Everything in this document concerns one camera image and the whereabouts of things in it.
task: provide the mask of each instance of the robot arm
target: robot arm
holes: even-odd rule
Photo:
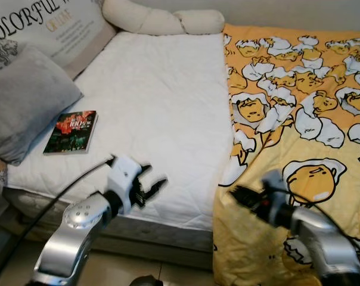
[[[233,197],[274,227],[283,226],[306,246],[323,286],[360,286],[360,262],[350,241],[320,213],[286,204],[286,190],[278,171],[262,180],[259,194],[239,186]]]
[[[138,176],[149,168],[129,157],[116,159],[104,194],[96,192],[65,209],[60,227],[38,258],[29,285],[76,285],[93,241],[112,218],[118,213],[128,214],[135,203],[143,207],[166,182],[158,181],[149,192],[143,192]]]

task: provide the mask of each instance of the floor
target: floor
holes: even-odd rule
[[[25,285],[42,247],[23,243],[2,273],[0,286]],[[101,252],[90,254],[78,286],[128,286],[135,278],[151,274],[164,286],[214,286],[213,274],[207,271]]]

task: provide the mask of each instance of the wire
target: wire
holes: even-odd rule
[[[13,254],[17,250],[17,248],[20,246],[21,242],[24,240],[26,235],[35,227],[35,225],[39,222],[39,220],[48,212],[48,210],[64,195],[66,194],[72,186],[74,186],[76,183],[78,183],[80,180],[82,180],[84,177],[89,175],[90,173],[94,172],[95,170],[99,169],[103,165],[107,164],[111,166],[111,164],[115,160],[115,156],[113,156],[111,159],[105,160],[93,168],[89,169],[87,172],[80,175],[78,178],[76,178],[70,185],[68,185],[66,188],[63,189],[53,200],[50,201],[50,203],[45,206],[38,214],[37,216],[28,224],[28,226],[24,229],[24,231],[20,234],[17,241],[13,244],[11,250],[8,252],[8,254],[5,256],[3,261],[0,264],[0,274],[8,264],[10,258],[12,258]]]

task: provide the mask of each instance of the white mattress cover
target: white mattress cover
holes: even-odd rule
[[[169,183],[128,217],[189,229],[212,229],[215,189],[231,150],[222,35],[119,33],[75,83],[85,95],[69,111],[99,114],[88,154],[43,156],[51,125],[24,162],[9,166],[8,187],[55,197],[110,154],[127,154]],[[103,190],[108,166],[63,197],[72,202]]]

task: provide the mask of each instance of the wall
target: wall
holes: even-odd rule
[[[133,0],[169,11],[217,9],[231,24],[360,31],[360,0]]]

